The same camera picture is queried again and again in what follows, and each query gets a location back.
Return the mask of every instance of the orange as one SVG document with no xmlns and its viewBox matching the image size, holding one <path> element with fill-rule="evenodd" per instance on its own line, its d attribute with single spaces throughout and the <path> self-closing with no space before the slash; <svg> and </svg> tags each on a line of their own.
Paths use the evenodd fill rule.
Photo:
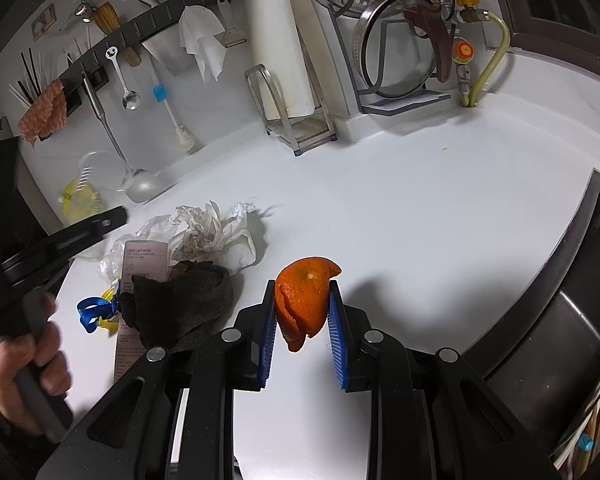
<svg viewBox="0 0 600 480">
<path fill-rule="evenodd" d="M 278 324 L 291 352 L 302 348 L 324 326 L 329 309 L 329 280 L 342 270 L 327 258 L 314 256 L 293 262 L 276 278 Z"/>
</svg>

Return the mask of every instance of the paper towel roll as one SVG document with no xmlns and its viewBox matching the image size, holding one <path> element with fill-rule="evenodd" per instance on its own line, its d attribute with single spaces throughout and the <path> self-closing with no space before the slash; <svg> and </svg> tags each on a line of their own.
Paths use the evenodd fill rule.
<svg viewBox="0 0 600 480">
<path fill-rule="evenodd" d="M 289 117 L 315 111 L 296 21 L 289 0 L 245 0 L 255 64 L 266 66 L 282 92 Z M 269 91 L 260 87 L 267 119 L 279 119 Z"/>
</svg>

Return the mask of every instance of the blue ribbon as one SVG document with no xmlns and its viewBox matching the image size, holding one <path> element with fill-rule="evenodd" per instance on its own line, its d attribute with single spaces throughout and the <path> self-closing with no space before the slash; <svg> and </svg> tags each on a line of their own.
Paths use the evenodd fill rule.
<svg viewBox="0 0 600 480">
<path fill-rule="evenodd" d="M 118 312 L 118 302 L 114 296 L 111 301 L 104 298 L 86 298 L 78 303 L 80 322 L 88 333 L 94 332 L 98 327 L 98 320 L 111 319 Z"/>
</svg>

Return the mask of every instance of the electrical outlet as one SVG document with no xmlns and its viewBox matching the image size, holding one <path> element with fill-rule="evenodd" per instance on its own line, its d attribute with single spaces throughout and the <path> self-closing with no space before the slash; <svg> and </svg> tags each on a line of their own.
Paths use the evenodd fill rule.
<svg viewBox="0 0 600 480">
<path fill-rule="evenodd" d="M 33 20 L 33 22 L 31 22 L 33 41 L 37 41 L 42 37 L 42 34 L 56 21 L 56 8 L 54 7 L 54 4 L 50 4 L 35 20 Z"/>
</svg>

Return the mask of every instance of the wall-mounted rack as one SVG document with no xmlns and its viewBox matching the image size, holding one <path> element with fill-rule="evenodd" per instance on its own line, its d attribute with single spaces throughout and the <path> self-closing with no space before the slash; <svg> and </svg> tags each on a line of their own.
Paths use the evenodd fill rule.
<svg viewBox="0 0 600 480">
<path fill-rule="evenodd" d="M 331 23 L 333 23 L 333 28 L 336 31 L 338 42 L 340 43 L 340 49 L 342 50 L 344 61 L 347 65 L 347 72 L 349 73 L 349 78 L 353 87 L 353 92 L 356 97 L 356 103 L 358 104 L 358 110 L 360 111 L 360 113 L 382 116 L 394 116 L 403 112 L 407 112 L 409 110 L 413 110 L 415 108 L 420 108 L 423 106 L 451 99 L 450 92 L 441 92 L 427 89 L 425 83 L 421 88 L 401 98 L 387 99 L 380 98 L 378 96 L 378 99 L 375 101 L 369 102 L 368 99 L 365 99 L 365 102 L 363 102 L 363 98 L 365 96 L 375 94 L 375 92 L 380 88 L 382 83 L 382 72 L 384 69 L 384 51 L 386 46 L 386 23 L 382 24 L 381 41 L 379 45 L 380 66 L 378 81 L 375 85 L 371 87 L 361 89 L 358 87 L 358 82 L 356 81 L 356 77 L 354 75 L 353 67 L 351 64 L 351 59 L 349 57 L 349 49 L 346 47 L 345 41 L 342 37 L 342 31 L 338 24 L 338 18 L 343 16 L 351 8 L 354 1 L 355 0 L 348 0 L 347 3 L 340 8 L 336 8 L 333 5 L 329 5 L 327 6 L 327 8 L 329 11 L 329 16 L 331 18 Z"/>
<path fill-rule="evenodd" d="M 333 124 L 333 119 L 329 112 L 327 100 L 324 98 L 324 92 L 318 81 L 318 75 L 315 73 L 314 64 L 311 62 L 306 45 L 302 39 L 302 35 L 298 30 L 298 39 L 302 48 L 302 56 L 304 57 L 304 65 L 306 73 L 309 77 L 312 93 L 314 95 L 314 103 L 318 101 L 318 106 L 314 113 L 307 117 L 290 118 L 286 114 L 285 100 L 278 89 L 272 75 L 267 67 L 258 64 L 244 73 L 244 78 L 247 81 L 249 92 L 253 101 L 256 103 L 256 108 L 260 114 L 260 119 L 264 124 L 267 135 L 275 136 L 284 141 L 292 150 L 295 156 L 300 156 L 307 150 L 319 146 L 329 140 L 338 140 L 338 134 Z M 264 81 L 263 90 L 269 92 L 276 105 L 279 119 L 267 119 L 267 113 L 264 107 L 264 101 L 261 95 L 258 78 Z"/>
<path fill-rule="evenodd" d="M 104 66 L 109 62 L 105 55 L 109 47 L 116 46 L 122 51 L 127 47 L 136 46 L 154 34 L 178 23 L 185 7 L 213 7 L 217 4 L 218 0 L 168 0 L 124 23 L 119 29 L 99 41 L 76 59 L 60 76 L 67 98 L 67 115 L 70 115 L 80 105 L 81 99 L 77 91 L 82 84 L 82 72 L 92 78 L 91 82 L 96 90 L 98 90 L 98 86 L 101 88 L 106 83 L 102 72 L 104 72 Z M 94 77 L 94 74 L 100 69 L 103 69 L 100 75 Z"/>
</svg>

